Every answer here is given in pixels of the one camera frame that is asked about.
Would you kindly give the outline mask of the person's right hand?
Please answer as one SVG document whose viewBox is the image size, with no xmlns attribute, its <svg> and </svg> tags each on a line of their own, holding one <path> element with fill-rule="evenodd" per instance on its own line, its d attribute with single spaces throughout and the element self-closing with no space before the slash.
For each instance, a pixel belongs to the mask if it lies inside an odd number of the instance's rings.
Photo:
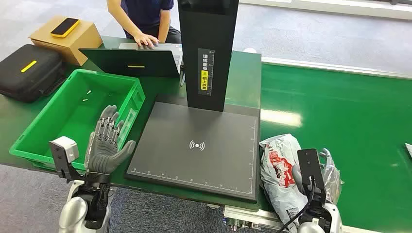
<svg viewBox="0 0 412 233">
<path fill-rule="evenodd" d="M 153 48 L 159 43 L 159 40 L 157 38 L 144 33 L 137 33 L 136 35 L 133 35 L 133 38 L 138 46 Z"/>
</svg>

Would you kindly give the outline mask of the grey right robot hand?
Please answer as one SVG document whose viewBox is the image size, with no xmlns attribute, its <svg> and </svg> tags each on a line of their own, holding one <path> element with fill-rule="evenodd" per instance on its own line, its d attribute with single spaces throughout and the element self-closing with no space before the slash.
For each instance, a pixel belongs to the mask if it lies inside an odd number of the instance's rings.
<svg viewBox="0 0 412 233">
<path fill-rule="evenodd" d="M 301 170 L 298 164 L 295 164 L 292 167 L 292 176 L 295 181 L 295 184 L 299 190 L 300 193 L 305 195 L 305 191 L 303 189 L 303 184 L 302 184 L 302 175 L 301 175 Z"/>
</svg>

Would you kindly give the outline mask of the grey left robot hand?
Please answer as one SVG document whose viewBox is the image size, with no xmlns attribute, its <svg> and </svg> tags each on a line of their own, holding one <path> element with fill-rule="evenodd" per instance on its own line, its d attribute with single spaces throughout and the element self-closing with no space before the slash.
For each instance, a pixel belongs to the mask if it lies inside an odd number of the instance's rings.
<svg viewBox="0 0 412 233">
<path fill-rule="evenodd" d="M 84 167 L 88 172 L 111 174 L 122 162 L 130 157 L 136 141 L 128 141 L 119 149 L 119 135 L 124 122 L 116 124 L 119 112 L 115 105 L 109 105 L 102 111 L 94 131 L 89 137 Z"/>
</svg>

